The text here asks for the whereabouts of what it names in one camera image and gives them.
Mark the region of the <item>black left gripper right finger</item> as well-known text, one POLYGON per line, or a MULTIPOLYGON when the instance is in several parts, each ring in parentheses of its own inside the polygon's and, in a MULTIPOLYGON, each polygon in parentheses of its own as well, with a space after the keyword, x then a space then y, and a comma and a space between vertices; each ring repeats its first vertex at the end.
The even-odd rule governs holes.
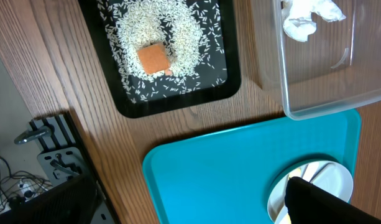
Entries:
POLYGON ((294 224, 381 224, 380 219, 300 177, 288 181, 285 205, 294 224))

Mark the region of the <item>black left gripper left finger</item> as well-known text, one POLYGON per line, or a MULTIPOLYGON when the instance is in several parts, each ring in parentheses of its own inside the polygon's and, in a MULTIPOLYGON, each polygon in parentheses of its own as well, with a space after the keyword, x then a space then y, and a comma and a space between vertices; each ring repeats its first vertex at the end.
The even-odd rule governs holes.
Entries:
POLYGON ((97 207, 97 187, 78 175, 0 215, 0 224, 90 223, 97 207))

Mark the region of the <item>yellow plastic spoon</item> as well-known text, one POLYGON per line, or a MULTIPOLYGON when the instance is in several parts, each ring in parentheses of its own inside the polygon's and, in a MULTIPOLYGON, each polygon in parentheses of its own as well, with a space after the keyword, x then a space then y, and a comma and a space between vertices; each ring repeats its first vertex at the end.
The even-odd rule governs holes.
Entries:
POLYGON ((302 176, 302 169, 299 167, 299 168, 296 168, 294 170, 292 170, 289 174, 288 174, 288 178, 291 179, 293 177, 301 177, 302 176))

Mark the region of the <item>orange food cube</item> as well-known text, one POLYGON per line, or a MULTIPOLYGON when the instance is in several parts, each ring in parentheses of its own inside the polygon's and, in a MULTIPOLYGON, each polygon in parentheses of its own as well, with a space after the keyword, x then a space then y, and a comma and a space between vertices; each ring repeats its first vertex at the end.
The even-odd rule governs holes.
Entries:
POLYGON ((138 50, 137 55, 147 75, 152 75, 157 72, 163 72, 168 76, 172 75, 166 48, 161 42, 138 50))

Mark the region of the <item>white napkin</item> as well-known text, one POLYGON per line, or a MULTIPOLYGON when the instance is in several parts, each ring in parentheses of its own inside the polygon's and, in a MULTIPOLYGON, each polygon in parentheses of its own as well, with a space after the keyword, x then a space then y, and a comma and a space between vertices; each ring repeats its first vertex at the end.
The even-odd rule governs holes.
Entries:
POLYGON ((332 0, 281 0, 282 27, 284 33, 298 42, 307 42, 317 25, 312 13, 326 22, 343 21, 346 16, 332 0))

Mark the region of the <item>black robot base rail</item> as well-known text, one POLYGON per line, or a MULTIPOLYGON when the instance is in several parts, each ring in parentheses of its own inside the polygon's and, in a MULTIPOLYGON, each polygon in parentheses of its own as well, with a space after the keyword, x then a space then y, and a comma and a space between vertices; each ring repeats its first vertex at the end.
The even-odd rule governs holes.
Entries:
POLYGON ((90 176, 101 198, 91 222, 119 223, 118 215, 70 114, 65 112, 33 119, 29 121, 27 129, 41 134, 34 139, 41 151, 37 160, 52 185, 60 185, 81 174, 90 176))

